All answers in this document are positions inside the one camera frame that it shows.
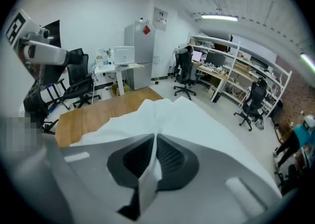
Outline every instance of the brick wall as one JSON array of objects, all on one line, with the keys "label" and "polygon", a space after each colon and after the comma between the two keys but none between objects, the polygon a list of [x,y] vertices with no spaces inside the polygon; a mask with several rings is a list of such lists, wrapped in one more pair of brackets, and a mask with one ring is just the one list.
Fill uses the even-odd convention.
[{"label": "brick wall", "polygon": [[302,110],[306,115],[315,115],[315,88],[309,86],[303,77],[279,56],[276,64],[287,71],[292,71],[292,76],[282,96],[282,111],[276,116],[275,121],[281,128],[287,128],[290,122],[294,122],[294,125],[301,124],[303,116],[300,112]]}]

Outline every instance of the ceiling light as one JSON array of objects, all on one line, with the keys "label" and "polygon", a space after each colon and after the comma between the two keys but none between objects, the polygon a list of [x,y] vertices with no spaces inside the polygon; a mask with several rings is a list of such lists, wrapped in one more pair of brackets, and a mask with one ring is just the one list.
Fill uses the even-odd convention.
[{"label": "ceiling light", "polygon": [[232,16],[223,16],[223,15],[201,15],[202,18],[206,19],[221,19],[221,20],[229,20],[229,21],[238,21],[237,17]]},{"label": "ceiling light", "polygon": [[309,56],[305,53],[301,54],[301,58],[310,66],[310,68],[315,72],[315,64],[310,60]]}]

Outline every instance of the door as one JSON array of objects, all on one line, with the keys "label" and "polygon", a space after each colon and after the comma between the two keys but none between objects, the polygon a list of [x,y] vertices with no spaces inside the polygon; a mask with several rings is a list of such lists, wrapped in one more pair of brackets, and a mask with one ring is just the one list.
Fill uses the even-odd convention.
[{"label": "door", "polygon": [[154,27],[148,25],[151,31],[145,35],[143,30],[147,24],[135,22],[134,25],[134,62],[152,63],[156,31]]},{"label": "door", "polygon": [[144,65],[144,67],[133,70],[134,90],[148,87],[151,84],[152,63],[140,65]]}]

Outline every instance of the red sticker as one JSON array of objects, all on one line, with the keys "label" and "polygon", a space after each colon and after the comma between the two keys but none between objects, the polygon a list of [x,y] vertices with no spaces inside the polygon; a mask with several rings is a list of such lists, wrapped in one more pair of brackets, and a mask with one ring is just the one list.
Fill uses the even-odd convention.
[{"label": "red sticker", "polygon": [[150,32],[151,30],[149,29],[149,27],[146,25],[143,29],[143,33],[146,35]]}]

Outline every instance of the black office chair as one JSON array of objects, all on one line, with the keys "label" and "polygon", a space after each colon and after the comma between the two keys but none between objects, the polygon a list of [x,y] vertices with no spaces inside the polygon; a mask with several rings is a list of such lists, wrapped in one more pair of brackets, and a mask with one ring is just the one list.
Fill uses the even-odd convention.
[{"label": "black office chair", "polygon": [[41,128],[44,133],[54,135],[51,131],[52,127],[58,122],[46,122],[45,119],[49,115],[48,105],[40,95],[40,88],[35,83],[23,101],[24,109],[31,118],[31,122],[36,123],[37,128]]},{"label": "black office chair", "polygon": [[234,113],[234,115],[239,115],[244,120],[239,124],[240,126],[243,125],[244,122],[247,122],[250,129],[252,130],[251,121],[249,119],[249,116],[253,116],[255,118],[261,117],[261,115],[258,112],[258,109],[262,106],[262,101],[264,100],[265,96],[267,94],[267,82],[263,79],[259,79],[258,82],[252,83],[252,89],[251,93],[248,99],[245,100],[243,104],[243,111],[241,113]]},{"label": "black office chair", "polygon": [[[84,103],[91,104],[89,100],[91,100],[93,96],[88,96],[87,94],[92,95],[93,79],[92,74],[88,73],[89,55],[84,54],[81,48],[71,52],[77,53],[78,57],[83,57],[83,61],[80,65],[69,64],[67,66],[70,85],[68,89],[65,88],[63,79],[57,84],[60,83],[64,89],[63,99],[80,98],[79,101],[73,103],[74,107],[77,107],[77,104],[79,104],[78,108],[80,108]],[[99,95],[94,96],[94,98],[101,99]]]},{"label": "black office chair", "polygon": [[188,45],[186,48],[181,49],[180,53],[175,54],[176,66],[175,66],[174,74],[176,75],[176,81],[178,81],[180,84],[184,84],[184,87],[174,86],[174,89],[179,89],[178,91],[174,93],[174,96],[177,96],[178,93],[185,92],[189,100],[191,100],[189,93],[192,93],[194,96],[196,96],[197,94],[194,91],[189,90],[187,88],[187,85],[191,85],[191,84],[194,85],[195,83],[197,83],[200,76],[202,76],[202,74],[195,73],[196,79],[191,80],[190,78],[191,67],[192,67],[192,62],[191,62],[192,52],[193,52],[193,48],[190,45]]}]

